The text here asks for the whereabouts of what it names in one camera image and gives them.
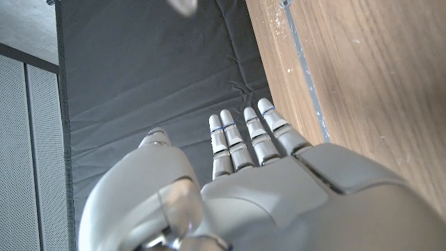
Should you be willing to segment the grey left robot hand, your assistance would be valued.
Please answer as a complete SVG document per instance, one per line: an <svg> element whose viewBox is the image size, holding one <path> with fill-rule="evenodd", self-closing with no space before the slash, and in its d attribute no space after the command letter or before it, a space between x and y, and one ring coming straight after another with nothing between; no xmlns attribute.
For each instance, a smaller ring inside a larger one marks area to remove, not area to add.
<svg viewBox="0 0 446 251"><path fill-rule="evenodd" d="M444 250L445 221L399 175L310 144L269 100L209 118L213 179L198 184L161 128L92 189L80 250Z"/></svg>

